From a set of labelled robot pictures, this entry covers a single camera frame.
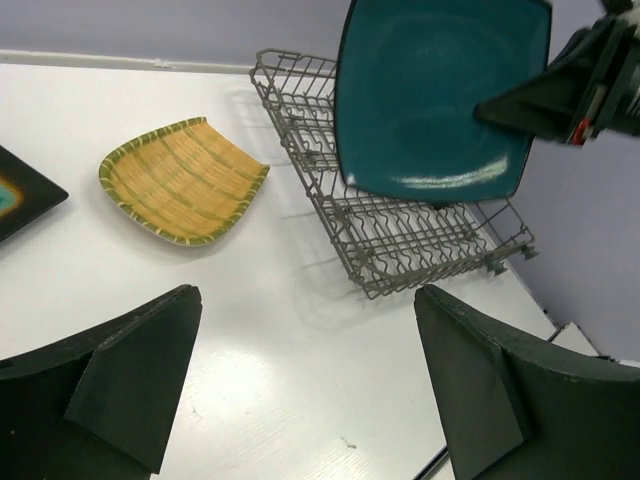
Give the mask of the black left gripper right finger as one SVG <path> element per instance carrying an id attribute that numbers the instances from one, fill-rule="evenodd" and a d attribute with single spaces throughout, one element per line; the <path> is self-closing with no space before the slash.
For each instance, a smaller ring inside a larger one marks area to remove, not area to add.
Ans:
<path id="1" fill-rule="evenodd" d="M 456 478 L 638 478 L 638 368 L 554 345 L 435 285 L 414 309 Z"/>

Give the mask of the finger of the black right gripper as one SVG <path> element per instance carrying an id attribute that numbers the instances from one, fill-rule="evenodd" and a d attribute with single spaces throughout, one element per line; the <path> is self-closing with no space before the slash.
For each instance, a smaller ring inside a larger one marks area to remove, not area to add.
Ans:
<path id="1" fill-rule="evenodd" d="M 474 117 L 543 140 L 569 143 L 593 74 L 585 60 L 551 65 L 540 75 L 479 102 Z"/>

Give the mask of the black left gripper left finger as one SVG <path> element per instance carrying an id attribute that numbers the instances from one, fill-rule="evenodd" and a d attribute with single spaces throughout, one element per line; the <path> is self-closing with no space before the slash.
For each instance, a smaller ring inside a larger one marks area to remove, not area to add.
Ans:
<path id="1" fill-rule="evenodd" d="M 1 362 L 4 479 L 159 473 L 202 315 L 181 285 L 113 320 Z"/>

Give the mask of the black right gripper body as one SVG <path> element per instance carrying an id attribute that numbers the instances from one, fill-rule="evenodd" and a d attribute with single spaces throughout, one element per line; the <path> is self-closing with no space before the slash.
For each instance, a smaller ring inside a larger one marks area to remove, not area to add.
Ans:
<path id="1" fill-rule="evenodd" d="M 566 142 L 582 146 L 606 131 L 639 136 L 639 11 L 614 10 L 571 39 L 587 62 Z"/>

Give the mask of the dark teal square plate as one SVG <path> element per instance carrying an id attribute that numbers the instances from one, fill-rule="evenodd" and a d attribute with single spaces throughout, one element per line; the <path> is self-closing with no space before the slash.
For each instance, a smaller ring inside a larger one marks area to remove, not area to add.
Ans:
<path id="1" fill-rule="evenodd" d="M 352 2 L 334 91 L 344 183 L 428 204 L 512 196 L 533 139 L 474 110 L 543 71 L 551 20 L 547 1 Z"/>

